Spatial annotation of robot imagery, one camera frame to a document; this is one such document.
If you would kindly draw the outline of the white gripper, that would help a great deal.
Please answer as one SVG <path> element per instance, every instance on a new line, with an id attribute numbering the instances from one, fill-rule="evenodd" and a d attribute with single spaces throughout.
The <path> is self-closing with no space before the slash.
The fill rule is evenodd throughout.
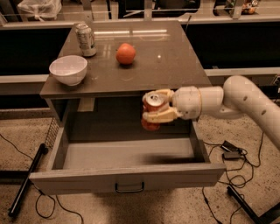
<path id="1" fill-rule="evenodd" d="M 169 123 L 178 118 L 198 118 L 202 110 L 201 94 L 196 87 L 181 87 L 177 91 L 159 89 L 146 93 L 142 100 L 147 103 L 170 102 L 172 107 L 164 111 L 143 112 L 148 123 Z"/>

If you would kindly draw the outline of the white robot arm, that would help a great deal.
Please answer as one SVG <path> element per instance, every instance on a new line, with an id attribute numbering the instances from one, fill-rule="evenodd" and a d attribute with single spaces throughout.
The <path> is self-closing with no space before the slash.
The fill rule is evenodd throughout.
<path id="1" fill-rule="evenodd" d="M 280 107 L 244 76 L 226 79 L 221 87 L 159 89 L 143 96 L 142 121 L 147 127 L 202 114 L 220 119 L 249 116 L 280 149 Z"/>

